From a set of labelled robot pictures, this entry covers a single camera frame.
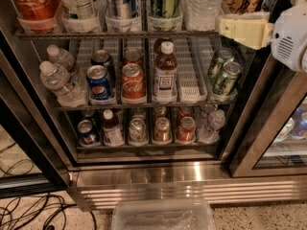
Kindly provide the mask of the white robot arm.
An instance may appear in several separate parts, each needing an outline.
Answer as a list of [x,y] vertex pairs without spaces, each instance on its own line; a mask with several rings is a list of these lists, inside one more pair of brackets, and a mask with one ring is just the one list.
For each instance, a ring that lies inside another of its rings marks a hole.
[[283,11],[274,23],[269,22],[269,15],[264,11],[220,15],[216,29],[254,50],[271,45],[275,59],[293,71],[307,72],[307,4]]

